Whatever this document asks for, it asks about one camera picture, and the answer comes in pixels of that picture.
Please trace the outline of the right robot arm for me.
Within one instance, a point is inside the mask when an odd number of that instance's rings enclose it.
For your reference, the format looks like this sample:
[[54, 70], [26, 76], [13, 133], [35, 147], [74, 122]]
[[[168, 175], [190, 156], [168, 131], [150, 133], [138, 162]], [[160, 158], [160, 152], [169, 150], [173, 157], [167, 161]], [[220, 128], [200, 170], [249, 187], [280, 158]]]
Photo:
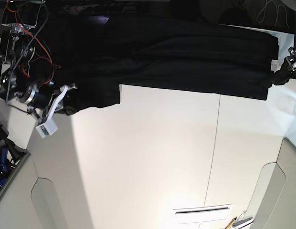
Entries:
[[1, 24], [7, 27], [0, 40], [0, 100], [7, 106], [16, 99], [25, 113], [39, 125], [53, 123], [53, 115], [64, 108], [63, 99], [76, 84], [55, 86], [60, 69], [51, 58], [39, 33], [49, 18], [43, 0], [8, 0]]

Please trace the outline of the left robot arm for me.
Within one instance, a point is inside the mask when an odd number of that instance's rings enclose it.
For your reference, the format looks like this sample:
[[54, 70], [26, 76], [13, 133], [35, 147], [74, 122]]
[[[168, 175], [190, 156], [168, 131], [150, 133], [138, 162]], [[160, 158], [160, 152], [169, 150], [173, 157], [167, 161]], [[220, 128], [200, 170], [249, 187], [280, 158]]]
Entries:
[[293, 46], [288, 49], [289, 56], [284, 58], [280, 69], [275, 72], [273, 80], [274, 85], [284, 85], [290, 79], [296, 80], [296, 11], [294, 15], [294, 42]]

